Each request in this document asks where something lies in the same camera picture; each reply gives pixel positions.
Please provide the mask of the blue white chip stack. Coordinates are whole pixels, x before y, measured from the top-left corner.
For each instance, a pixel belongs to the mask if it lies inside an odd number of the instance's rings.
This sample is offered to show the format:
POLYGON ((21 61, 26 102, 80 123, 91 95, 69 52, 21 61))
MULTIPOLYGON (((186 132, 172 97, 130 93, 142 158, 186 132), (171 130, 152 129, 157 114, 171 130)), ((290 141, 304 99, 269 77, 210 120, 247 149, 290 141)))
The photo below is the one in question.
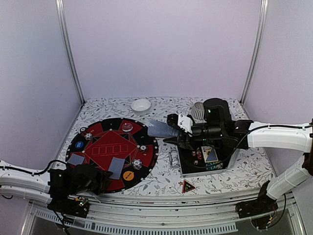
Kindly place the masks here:
POLYGON ((85 137, 85 139, 86 139, 87 141, 89 141, 89 140, 91 140, 91 139, 93 138, 93 135, 92 135, 92 133, 86 133, 86 134, 84 135, 84 137, 85 137))

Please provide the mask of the front aluminium rail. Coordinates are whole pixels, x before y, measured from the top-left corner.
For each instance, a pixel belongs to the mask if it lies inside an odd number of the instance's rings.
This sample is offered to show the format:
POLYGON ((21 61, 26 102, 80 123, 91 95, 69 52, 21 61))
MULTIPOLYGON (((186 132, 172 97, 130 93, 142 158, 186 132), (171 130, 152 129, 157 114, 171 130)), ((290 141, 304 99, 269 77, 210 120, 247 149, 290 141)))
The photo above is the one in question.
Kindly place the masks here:
POLYGON ((307 235, 291 192, 278 200, 267 229, 254 226, 253 217, 240 218, 237 203, 253 200, 258 191, 212 195, 133 196, 108 194, 90 201, 86 218, 61 223, 41 203, 28 204, 23 235, 307 235))

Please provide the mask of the red black 100 chip stack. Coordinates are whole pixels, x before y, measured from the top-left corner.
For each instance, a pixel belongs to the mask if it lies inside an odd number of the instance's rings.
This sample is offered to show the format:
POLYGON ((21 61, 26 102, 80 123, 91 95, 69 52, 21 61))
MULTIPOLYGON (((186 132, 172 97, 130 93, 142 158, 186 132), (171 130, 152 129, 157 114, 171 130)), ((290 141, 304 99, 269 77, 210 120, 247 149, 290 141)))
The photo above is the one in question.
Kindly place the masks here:
POLYGON ((139 147, 139 150, 140 150, 140 152, 141 152, 142 154, 146 154, 146 153, 148 152, 148 146, 146 146, 146 145, 141 145, 141 146, 139 147))

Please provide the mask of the dealt blue playing cards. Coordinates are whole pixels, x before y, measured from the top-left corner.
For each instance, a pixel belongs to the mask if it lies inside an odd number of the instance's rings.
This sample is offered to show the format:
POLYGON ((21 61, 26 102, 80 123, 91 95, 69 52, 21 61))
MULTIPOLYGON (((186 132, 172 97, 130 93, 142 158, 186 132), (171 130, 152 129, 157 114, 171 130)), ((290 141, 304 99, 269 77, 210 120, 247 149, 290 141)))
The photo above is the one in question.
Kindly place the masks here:
POLYGON ((112 175, 110 176, 110 179, 113 179, 113 180, 120 179, 121 172, 124 167, 124 162, 125 162, 125 159, 113 157, 109 166, 109 172, 112 173, 112 175))

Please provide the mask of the orange big blind button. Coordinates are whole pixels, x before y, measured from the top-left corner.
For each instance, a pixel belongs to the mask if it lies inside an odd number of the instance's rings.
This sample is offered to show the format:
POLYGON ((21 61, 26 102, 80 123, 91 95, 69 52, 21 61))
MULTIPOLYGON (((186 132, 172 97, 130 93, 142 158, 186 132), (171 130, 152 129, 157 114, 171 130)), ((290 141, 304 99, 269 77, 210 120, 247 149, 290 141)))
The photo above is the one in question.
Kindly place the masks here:
POLYGON ((132 181, 134 179, 134 172, 133 171, 125 171, 123 173, 123 179, 125 181, 132 181))

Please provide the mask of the white ceramic bowl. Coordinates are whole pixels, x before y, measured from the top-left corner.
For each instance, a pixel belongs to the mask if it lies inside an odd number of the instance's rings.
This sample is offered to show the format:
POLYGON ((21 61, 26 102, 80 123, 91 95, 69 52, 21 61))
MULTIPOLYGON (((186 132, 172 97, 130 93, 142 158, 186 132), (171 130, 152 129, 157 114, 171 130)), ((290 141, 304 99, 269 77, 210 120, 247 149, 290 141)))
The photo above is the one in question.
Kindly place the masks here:
POLYGON ((131 103, 132 111, 139 116, 147 114, 151 106, 151 102, 146 99, 137 99, 131 103))

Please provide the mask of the boxed card deck ace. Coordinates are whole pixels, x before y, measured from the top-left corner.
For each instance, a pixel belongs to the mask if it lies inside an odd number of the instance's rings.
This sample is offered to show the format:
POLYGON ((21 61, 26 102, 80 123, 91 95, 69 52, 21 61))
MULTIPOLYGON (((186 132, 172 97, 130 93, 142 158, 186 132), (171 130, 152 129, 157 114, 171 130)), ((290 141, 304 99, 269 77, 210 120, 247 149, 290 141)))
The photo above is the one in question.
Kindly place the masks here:
POLYGON ((210 146, 202 146, 201 151, 205 163, 213 163, 218 161, 217 153, 214 148, 210 146))

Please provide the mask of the red black triangle card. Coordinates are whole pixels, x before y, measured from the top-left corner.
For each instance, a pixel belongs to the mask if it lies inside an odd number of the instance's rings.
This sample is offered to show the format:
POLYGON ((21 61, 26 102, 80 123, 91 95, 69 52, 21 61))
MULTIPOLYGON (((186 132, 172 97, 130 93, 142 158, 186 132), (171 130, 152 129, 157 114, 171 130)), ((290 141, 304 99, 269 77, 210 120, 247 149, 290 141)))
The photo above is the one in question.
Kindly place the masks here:
POLYGON ((196 187, 193 186, 191 183, 189 183, 188 181, 184 180, 182 183, 182 193, 186 193, 189 191, 194 190, 196 187))

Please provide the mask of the left aluminium frame post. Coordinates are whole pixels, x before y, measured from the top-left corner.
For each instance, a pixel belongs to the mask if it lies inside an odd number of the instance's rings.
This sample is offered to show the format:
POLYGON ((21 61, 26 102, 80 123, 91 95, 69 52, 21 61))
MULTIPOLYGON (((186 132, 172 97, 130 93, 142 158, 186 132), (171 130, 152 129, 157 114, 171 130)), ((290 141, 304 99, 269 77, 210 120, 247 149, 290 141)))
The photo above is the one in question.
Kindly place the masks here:
POLYGON ((56 3, 58 21, 60 25, 61 35, 63 38, 63 43, 65 46, 69 69, 70 69, 71 76, 73 79, 74 87, 76 89, 79 101, 82 106, 85 104, 86 101, 85 101, 85 97, 83 94, 81 83, 79 81, 77 69, 76 69, 75 62, 74 62, 74 56, 73 56, 71 45, 70 45, 70 38, 69 38, 68 29, 67 29, 66 15, 65 15, 65 9, 64 9, 64 1, 56 0, 55 3, 56 3))

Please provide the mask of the blue small blind button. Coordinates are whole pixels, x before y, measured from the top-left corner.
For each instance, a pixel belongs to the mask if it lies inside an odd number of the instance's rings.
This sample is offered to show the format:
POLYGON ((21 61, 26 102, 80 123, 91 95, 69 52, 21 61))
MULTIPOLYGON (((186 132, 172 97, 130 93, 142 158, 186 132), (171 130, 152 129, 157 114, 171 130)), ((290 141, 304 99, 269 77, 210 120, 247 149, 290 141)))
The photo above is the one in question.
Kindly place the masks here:
POLYGON ((78 142, 75 144, 75 148, 77 148, 77 149, 81 149, 81 148, 83 148, 83 146, 84 146, 84 143, 83 143, 82 141, 78 141, 78 142))

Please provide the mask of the red dice group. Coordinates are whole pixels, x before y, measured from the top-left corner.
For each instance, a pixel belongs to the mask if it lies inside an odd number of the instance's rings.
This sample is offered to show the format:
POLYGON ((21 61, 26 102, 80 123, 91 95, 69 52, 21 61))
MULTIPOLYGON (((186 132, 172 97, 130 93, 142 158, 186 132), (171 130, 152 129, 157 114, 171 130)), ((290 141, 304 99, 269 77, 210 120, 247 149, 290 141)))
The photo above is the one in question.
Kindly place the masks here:
POLYGON ((191 152, 191 156, 193 157, 193 164, 198 165, 203 159, 202 152, 200 150, 195 150, 191 152))

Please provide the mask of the right aluminium frame post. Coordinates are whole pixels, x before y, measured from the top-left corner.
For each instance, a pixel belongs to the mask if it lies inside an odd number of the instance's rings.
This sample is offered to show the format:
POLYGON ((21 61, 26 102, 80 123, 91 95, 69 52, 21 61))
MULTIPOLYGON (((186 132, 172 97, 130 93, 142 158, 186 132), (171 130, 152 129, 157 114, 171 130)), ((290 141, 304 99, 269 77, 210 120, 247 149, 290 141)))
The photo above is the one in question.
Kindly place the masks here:
POLYGON ((250 64, 248 67, 248 72, 246 76, 246 81, 244 83, 243 92, 240 98, 240 103, 244 106, 247 98, 248 93, 252 85, 252 80, 254 76, 254 72, 257 65, 257 60, 261 48, 262 38, 266 26, 266 20, 267 20, 267 13, 268 13, 268 0, 261 0, 261 6, 259 11, 259 18, 258 18, 258 24, 257 24, 257 30, 256 30, 256 37, 254 42, 254 47, 252 51, 252 56, 250 60, 250 64))

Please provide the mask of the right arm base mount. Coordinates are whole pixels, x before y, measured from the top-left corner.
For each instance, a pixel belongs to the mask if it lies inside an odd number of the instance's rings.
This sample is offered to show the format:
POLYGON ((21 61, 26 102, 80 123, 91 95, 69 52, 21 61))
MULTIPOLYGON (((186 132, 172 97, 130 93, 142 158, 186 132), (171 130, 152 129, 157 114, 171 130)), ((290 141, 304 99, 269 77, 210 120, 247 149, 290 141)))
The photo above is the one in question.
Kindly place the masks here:
POLYGON ((260 215, 267 212, 273 212, 278 209, 277 200, 268 196, 260 196, 254 200, 242 201, 235 205, 235 211, 239 218, 246 218, 260 215))

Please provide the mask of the striped grey white cup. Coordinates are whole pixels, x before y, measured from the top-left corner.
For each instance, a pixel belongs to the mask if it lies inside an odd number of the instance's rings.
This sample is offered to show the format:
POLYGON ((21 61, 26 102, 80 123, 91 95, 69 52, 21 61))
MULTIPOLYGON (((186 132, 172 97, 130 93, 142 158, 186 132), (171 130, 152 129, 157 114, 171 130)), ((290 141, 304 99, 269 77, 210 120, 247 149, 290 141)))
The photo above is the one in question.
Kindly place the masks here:
POLYGON ((196 102, 191 109, 191 115, 194 119, 204 119, 204 107, 202 102, 196 102))

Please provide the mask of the round red black poker mat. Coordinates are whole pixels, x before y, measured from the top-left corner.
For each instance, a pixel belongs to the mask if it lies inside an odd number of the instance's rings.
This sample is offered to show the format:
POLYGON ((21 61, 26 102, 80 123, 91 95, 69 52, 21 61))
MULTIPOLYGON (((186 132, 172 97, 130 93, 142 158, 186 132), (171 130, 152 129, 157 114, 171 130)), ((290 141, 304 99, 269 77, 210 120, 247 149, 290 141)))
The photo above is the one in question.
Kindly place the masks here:
POLYGON ((148 136, 148 127, 129 118, 108 118, 98 121, 86 127, 85 133, 78 133, 66 153, 66 162, 72 154, 85 157, 83 164, 94 165, 102 170, 109 171, 110 163, 113 157, 125 159, 124 167, 119 180, 111 179, 111 183, 106 189, 106 193, 117 193, 130 189, 141 183, 154 168, 158 158, 158 143, 153 137, 148 136), (133 130, 130 132, 122 131, 122 124, 130 122, 133 130), (87 141, 84 137, 86 133, 92 133, 93 138, 87 141), (78 141, 84 143, 83 148, 75 148, 78 141), (148 146, 148 152, 142 154, 139 150, 141 145, 148 146), (133 161, 140 159, 142 168, 136 170, 133 168, 133 161), (134 179, 125 181, 123 173, 133 171, 134 179))

